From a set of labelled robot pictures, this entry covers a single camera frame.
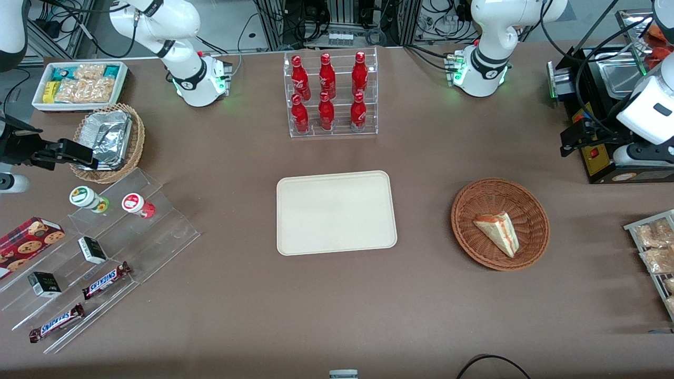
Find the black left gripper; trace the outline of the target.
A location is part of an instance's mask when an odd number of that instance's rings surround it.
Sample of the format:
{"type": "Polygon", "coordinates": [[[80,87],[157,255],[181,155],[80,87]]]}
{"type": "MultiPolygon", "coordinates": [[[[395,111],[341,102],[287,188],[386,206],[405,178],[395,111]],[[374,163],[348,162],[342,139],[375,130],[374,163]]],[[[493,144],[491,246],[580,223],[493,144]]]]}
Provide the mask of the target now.
{"type": "MultiPolygon", "coordinates": [[[[600,132],[603,135],[602,143],[599,145],[600,154],[613,154],[617,145],[634,143],[639,138],[620,122],[603,122],[600,125],[600,132]]],[[[561,141],[559,153],[561,157],[567,157],[576,149],[589,146],[590,142],[593,142],[594,128],[587,124],[573,124],[564,129],[559,137],[561,141]]]]}

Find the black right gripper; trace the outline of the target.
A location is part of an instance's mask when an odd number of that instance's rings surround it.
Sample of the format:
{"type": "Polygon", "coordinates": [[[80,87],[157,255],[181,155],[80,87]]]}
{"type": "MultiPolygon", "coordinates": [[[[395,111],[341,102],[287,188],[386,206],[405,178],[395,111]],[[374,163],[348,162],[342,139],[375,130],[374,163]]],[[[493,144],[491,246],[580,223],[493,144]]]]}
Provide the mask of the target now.
{"type": "Polygon", "coordinates": [[[48,171],[55,170],[61,162],[98,169],[98,159],[91,148],[75,141],[61,138],[57,154],[46,151],[47,143],[41,139],[41,128],[32,127],[14,117],[2,117],[1,161],[8,165],[32,165],[48,171]]]}

